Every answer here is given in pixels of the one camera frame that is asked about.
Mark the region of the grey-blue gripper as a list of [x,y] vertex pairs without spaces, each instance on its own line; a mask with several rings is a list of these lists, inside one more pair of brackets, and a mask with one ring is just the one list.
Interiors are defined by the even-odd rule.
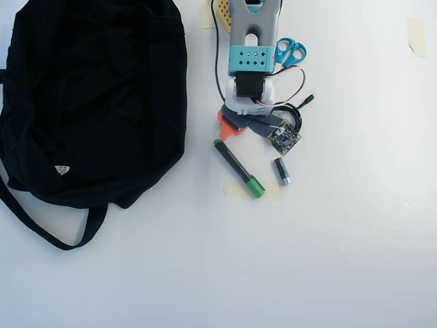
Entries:
[[245,128],[251,129],[261,137],[268,137],[282,123],[283,118],[270,115],[238,115],[226,105],[221,107],[217,115],[221,128],[219,138],[227,140],[231,135],[239,136]]

